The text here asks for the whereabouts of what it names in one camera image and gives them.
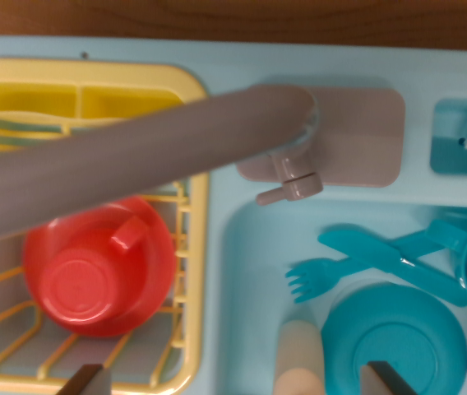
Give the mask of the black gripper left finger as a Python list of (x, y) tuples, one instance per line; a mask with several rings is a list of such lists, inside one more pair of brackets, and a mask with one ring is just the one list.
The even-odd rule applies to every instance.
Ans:
[(111, 372), (102, 365), (83, 365), (62, 387), (62, 395), (110, 394)]

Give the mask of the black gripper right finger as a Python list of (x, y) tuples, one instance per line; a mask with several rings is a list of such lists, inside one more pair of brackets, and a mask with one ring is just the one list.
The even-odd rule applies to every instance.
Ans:
[(360, 368), (361, 395), (416, 395), (387, 361), (370, 361)]

